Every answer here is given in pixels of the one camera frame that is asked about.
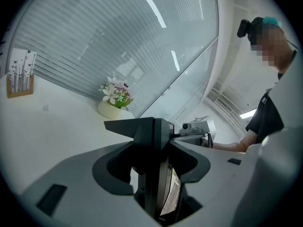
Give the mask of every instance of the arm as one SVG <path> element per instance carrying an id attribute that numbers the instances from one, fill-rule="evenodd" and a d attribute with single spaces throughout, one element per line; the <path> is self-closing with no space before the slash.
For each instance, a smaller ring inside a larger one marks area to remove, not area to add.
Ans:
<path id="1" fill-rule="evenodd" d="M 239 141 L 231 144 L 214 143 L 214 149 L 221 149 L 227 151 L 246 152 L 247 148 L 256 143 L 257 134 L 248 130 L 246 135 Z M 204 140 L 202 146 L 207 146 L 207 140 Z"/>

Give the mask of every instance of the white counter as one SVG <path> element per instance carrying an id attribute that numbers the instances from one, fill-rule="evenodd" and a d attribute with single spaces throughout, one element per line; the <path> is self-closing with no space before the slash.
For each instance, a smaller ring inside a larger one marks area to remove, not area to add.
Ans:
<path id="1" fill-rule="evenodd" d="M 0 80 L 0 166 L 20 194 L 60 161 L 107 145 L 130 141 L 105 129 L 97 102 L 35 76 L 34 94 L 7 99 Z M 133 118 L 122 111 L 120 119 Z"/>

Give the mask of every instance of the ceiling light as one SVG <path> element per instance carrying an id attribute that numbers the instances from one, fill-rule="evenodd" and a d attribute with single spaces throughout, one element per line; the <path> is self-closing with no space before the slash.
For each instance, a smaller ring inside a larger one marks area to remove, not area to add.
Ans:
<path id="1" fill-rule="evenodd" d="M 148 2 L 148 4 L 150 5 L 150 7 L 152 8 L 153 12 L 155 13 L 155 15 L 157 16 L 160 25 L 162 26 L 162 28 L 166 28 L 166 25 L 164 23 L 164 20 L 158 10 L 158 8 L 156 7 L 156 5 L 154 4 L 153 0 L 146 0 Z"/>
<path id="2" fill-rule="evenodd" d="M 178 64 L 178 61 L 177 61 L 176 53 L 174 51 L 171 51 L 171 54 L 172 54 L 172 57 L 174 58 L 174 63 L 175 63 L 175 66 L 177 68 L 177 71 L 180 71 L 180 67 L 179 67 L 179 64 Z"/>
<path id="3" fill-rule="evenodd" d="M 254 109 L 254 110 L 251 110 L 251 111 L 249 111 L 249 112 L 247 112 L 247 113 L 241 114 L 240 117 L 241 117 L 242 119 L 246 119 L 246 118 L 252 117 L 252 116 L 255 114 L 255 111 L 256 111 L 256 110 L 257 110 L 257 109 Z"/>

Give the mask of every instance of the white vase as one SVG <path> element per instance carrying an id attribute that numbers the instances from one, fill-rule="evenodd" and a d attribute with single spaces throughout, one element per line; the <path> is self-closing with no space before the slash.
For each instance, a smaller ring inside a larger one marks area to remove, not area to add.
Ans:
<path id="1" fill-rule="evenodd" d="M 97 111 L 109 120 L 117 120 L 120 116 L 121 108 L 116 108 L 108 102 L 101 101 L 97 106 Z"/>

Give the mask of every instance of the person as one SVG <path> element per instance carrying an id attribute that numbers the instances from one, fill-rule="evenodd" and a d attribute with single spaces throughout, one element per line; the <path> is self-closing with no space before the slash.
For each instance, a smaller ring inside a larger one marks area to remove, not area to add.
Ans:
<path id="1" fill-rule="evenodd" d="M 244 37 L 246 34 L 251 49 L 256 50 L 257 55 L 262 53 L 262 60 L 268 61 L 269 66 L 277 69 L 280 80 L 296 55 L 296 50 L 292 50 L 286 39 L 281 23 L 273 17 L 257 17 L 252 23 L 243 20 L 237 35 Z M 239 142 L 214 143 L 214 149 L 246 152 L 249 146 L 261 143 L 267 135 L 283 129 L 283 122 L 269 97 L 269 91 L 270 89 L 262 96 L 255 114 L 246 126 L 246 135 Z M 202 146 L 207 146 L 207 140 L 202 141 Z"/>

